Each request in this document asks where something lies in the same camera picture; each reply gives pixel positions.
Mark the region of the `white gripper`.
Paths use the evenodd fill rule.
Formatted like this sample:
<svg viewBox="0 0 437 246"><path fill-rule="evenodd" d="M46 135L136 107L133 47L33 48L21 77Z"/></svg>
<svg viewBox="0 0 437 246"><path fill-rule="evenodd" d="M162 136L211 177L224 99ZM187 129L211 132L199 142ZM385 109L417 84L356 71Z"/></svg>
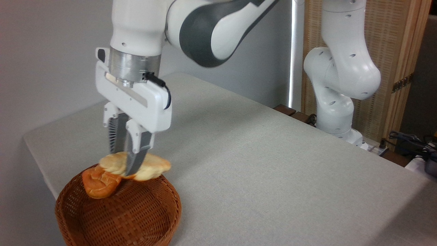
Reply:
<svg viewBox="0 0 437 246"><path fill-rule="evenodd" d="M137 56L103 47L95 50L95 56L96 88L110 101L103 109L110 153L127 152L125 174L130 176L153 147L153 133L171 125L170 93L157 77L161 56Z"/></svg>

